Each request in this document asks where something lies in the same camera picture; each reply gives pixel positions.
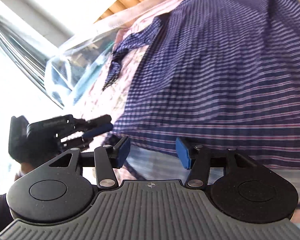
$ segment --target clothing pile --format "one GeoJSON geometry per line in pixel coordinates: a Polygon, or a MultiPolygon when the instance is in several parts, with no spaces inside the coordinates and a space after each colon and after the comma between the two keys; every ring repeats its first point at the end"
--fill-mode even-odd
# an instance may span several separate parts
{"type": "Polygon", "coordinates": [[[300,0],[164,0],[122,26],[71,109],[115,120],[91,148],[131,138],[121,179],[184,180],[175,140],[190,137],[245,150],[300,197],[300,0]]]}

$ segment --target plaid shirt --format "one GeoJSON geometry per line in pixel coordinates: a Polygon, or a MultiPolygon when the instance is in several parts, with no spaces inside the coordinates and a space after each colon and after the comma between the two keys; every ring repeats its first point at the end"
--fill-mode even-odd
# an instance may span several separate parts
{"type": "Polygon", "coordinates": [[[197,138],[300,169],[298,0],[183,0],[116,47],[104,88],[146,45],[114,134],[170,155],[177,136],[197,138]]]}

